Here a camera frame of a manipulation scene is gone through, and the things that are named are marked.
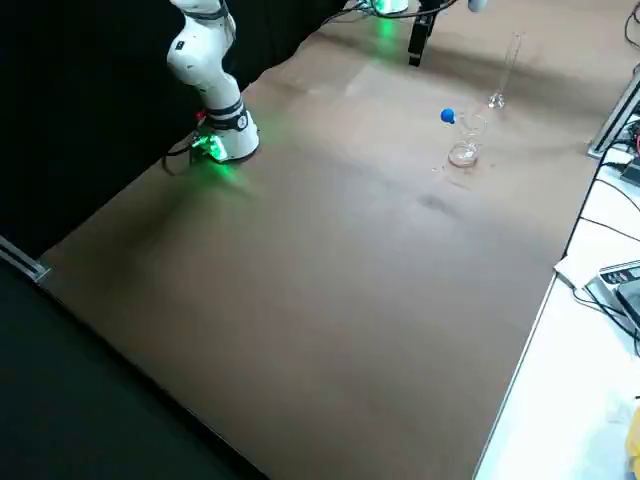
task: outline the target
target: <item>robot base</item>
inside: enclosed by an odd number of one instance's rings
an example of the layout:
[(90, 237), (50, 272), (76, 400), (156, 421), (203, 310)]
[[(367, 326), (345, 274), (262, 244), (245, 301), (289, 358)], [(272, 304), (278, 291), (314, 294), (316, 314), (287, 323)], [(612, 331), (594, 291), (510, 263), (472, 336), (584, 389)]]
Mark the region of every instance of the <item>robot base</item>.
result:
[(260, 140), (258, 127), (251, 114), (246, 112), (247, 125), (241, 131), (229, 129), (219, 130), (205, 120), (198, 129), (192, 147), (200, 149), (219, 163), (244, 160), (253, 155)]

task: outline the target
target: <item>green led light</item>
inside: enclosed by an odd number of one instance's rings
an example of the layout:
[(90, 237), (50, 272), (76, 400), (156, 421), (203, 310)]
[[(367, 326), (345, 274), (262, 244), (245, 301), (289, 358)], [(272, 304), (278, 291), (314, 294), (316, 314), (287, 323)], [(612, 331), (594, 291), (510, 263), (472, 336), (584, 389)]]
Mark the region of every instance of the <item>green led light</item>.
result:
[(191, 146), (195, 148), (195, 147), (199, 147), (200, 145), (204, 145), (205, 143), (207, 143), (208, 139), (209, 137), (207, 135), (203, 137), (198, 137), (198, 139), (195, 142), (193, 142)]
[(222, 162), (229, 158), (229, 154), (227, 153), (227, 150), (224, 148), (222, 141), (217, 135), (213, 133), (204, 134), (198, 137), (191, 144), (191, 146), (193, 148), (196, 148), (196, 147), (202, 148), (202, 150), (204, 150), (207, 154), (211, 155), (215, 160), (219, 162)]
[(391, 0), (376, 0), (375, 7), (376, 10), (382, 14), (391, 13), (393, 10), (391, 7)]
[(224, 148), (224, 145), (220, 141), (220, 138), (217, 135), (211, 135), (210, 137), (211, 143), (209, 144), (209, 154), (218, 161), (226, 160), (229, 158), (227, 151)]

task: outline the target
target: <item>electronic device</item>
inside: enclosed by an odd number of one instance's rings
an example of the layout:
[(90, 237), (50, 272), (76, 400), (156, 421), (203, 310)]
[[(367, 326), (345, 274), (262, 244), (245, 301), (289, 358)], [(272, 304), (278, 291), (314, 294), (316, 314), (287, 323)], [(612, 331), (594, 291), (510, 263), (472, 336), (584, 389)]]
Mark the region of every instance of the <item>electronic device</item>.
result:
[(624, 312), (640, 329), (640, 260), (602, 268), (587, 288), (600, 303)]
[(640, 157), (637, 155), (633, 157), (633, 160), (631, 160), (627, 168), (622, 172), (621, 178), (625, 182), (640, 187)]

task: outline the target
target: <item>brown table surface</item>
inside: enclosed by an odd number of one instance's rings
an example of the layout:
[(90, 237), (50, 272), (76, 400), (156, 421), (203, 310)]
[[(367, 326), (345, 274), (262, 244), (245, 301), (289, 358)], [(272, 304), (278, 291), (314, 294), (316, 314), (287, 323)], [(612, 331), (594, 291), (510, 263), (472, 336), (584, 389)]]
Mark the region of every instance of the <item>brown table surface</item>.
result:
[[(456, 6), (420, 69), (408, 21), (324, 27), (246, 92), (258, 155), (151, 168), (48, 286), (274, 479), (470, 478), (637, 61), (630, 7)], [(480, 163), (443, 168), (440, 110), (486, 98), (513, 30)]]

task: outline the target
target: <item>glass beaker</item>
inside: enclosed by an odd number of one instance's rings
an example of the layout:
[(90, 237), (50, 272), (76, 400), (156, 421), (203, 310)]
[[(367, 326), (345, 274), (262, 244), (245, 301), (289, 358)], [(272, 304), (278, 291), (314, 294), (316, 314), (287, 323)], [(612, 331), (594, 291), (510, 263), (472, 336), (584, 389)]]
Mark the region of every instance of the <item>glass beaker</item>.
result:
[(449, 152), (449, 162), (460, 168), (473, 167), (480, 155), (480, 141), (487, 129), (487, 121), (478, 113), (462, 113), (456, 124), (460, 139)]
[(514, 32), (511, 35), (509, 48), (507, 49), (507, 53), (504, 56), (504, 63), (502, 64), (500, 84), (498, 85), (498, 89), (489, 97), (489, 101), (487, 104), (489, 108), (504, 108), (504, 92), (507, 89), (507, 85), (509, 84), (511, 72), (516, 66), (516, 60), (518, 60), (518, 54), (520, 53), (520, 48), (522, 47), (523, 36), (524, 35), (520, 32)]

